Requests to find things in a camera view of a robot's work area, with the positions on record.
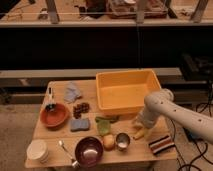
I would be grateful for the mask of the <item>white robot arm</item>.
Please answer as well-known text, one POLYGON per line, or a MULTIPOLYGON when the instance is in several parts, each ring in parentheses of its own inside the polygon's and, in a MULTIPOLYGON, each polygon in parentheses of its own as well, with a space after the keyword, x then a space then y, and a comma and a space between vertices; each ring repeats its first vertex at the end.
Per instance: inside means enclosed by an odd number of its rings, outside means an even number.
POLYGON ((174 95, 169 89, 149 93, 144 97, 144 108, 138 113, 137 121, 150 129, 163 115, 213 144, 213 118, 181 107, 173 100, 174 95))

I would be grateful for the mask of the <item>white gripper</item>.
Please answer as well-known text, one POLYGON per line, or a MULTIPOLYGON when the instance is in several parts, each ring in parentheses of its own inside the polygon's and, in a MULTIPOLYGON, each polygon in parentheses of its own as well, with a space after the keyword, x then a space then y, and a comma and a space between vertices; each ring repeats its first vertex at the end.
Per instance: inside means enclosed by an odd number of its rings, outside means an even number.
POLYGON ((136 116, 135 121, 146 129, 151 129, 156 124, 155 116, 147 109, 141 110, 136 116))

